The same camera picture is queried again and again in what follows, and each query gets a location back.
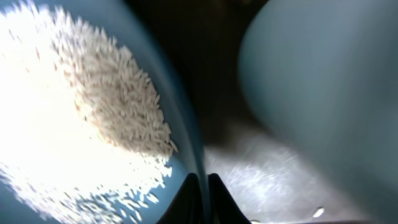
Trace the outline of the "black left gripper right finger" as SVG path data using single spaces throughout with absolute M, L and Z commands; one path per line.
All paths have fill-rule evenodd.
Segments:
M 237 206 L 218 174 L 208 176 L 211 205 L 220 224 L 251 224 Z

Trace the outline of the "pile of white rice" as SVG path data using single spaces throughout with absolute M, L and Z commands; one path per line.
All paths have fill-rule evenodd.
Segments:
M 153 73 L 61 4 L 1 8 L 1 182 L 45 221 L 155 223 L 178 152 Z

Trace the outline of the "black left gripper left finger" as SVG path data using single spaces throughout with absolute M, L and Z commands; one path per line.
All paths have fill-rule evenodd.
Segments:
M 202 224 L 203 206 L 199 180 L 189 173 L 157 224 Z

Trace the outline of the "dark blue plate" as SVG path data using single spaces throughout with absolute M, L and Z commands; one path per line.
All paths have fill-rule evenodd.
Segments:
M 178 73 L 175 71 L 161 47 L 151 33 L 129 9 L 124 1 L 47 1 L 50 7 L 57 4 L 65 6 L 74 16 L 83 16 L 95 24 L 104 25 L 106 30 L 121 38 L 121 42 L 132 49 L 137 62 L 149 72 L 159 90 L 161 108 L 172 125 L 172 139 L 182 150 L 171 159 L 175 167 L 173 176 L 166 179 L 165 190 L 156 189 L 160 203 L 143 211 L 145 223 L 161 221 L 169 223 L 168 216 L 175 203 L 182 202 L 179 190 L 186 185 L 186 176 L 198 175 L 198 196 L 202 205 L 194 206 L 182 214 L 187 223 L 209 223 L 210 204 L 208 186 L 203 167 L 203 146 L 198 132 L 197 122 L 189 100 L 183 89 Z

